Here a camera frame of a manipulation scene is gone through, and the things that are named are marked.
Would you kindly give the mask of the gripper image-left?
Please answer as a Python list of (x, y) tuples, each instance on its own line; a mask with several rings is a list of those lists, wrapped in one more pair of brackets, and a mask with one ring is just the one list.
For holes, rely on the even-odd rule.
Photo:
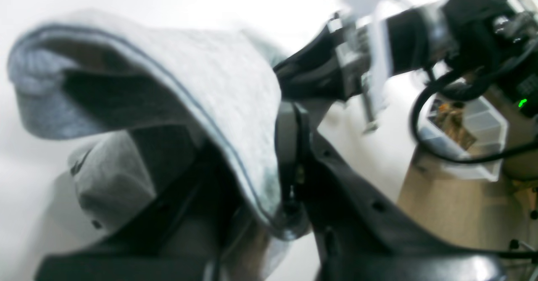
[[(342, 33), (330, 27), (333, 23), (329, 20), (307, 45), (274, 66), (285, 101), (349, 99), (335, 51)], [(446, 56), (446, 17), (436, 4), (392, 15), (387, 18), (387, 27), (392, 75), (430, 66)]]

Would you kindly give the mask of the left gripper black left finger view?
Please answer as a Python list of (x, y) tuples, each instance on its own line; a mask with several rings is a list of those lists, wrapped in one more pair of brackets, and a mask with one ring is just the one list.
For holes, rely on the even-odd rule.
[(222, 151), (186, 128), (121, 131), (70, 170), (83, 212), (105, 235), (47, 256), (38, 281), (232, 281), (253, 217)]

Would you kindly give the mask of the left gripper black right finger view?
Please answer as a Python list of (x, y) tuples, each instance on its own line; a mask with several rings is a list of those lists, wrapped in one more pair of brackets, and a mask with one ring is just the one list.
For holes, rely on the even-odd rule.
[(275, 124), (284, 212), (311, 227), (318, 281), (504, 281), (499, 258), (447, 243), (357, 174), (311, 120), (283, 101)]

